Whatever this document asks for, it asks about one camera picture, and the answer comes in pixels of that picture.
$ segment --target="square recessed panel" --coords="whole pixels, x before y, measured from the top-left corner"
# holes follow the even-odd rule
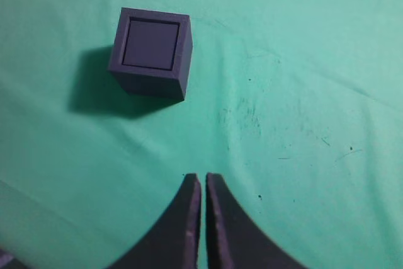
[[[131,20],[123,65],[171,70],[178,29],[177,23]]]

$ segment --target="green cloth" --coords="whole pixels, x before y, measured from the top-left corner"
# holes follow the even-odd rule
[[[186,101],[106,72],[123,6],[191,16]],[[403,0],[0,0],[0,246],[105,267],[211,171],[307,267],[403,268],[402,44]]]

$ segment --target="cube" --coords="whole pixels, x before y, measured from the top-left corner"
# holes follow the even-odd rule
[[[108,71],[128,93],[184,100],[192,50],[189,15],[122,8]]]

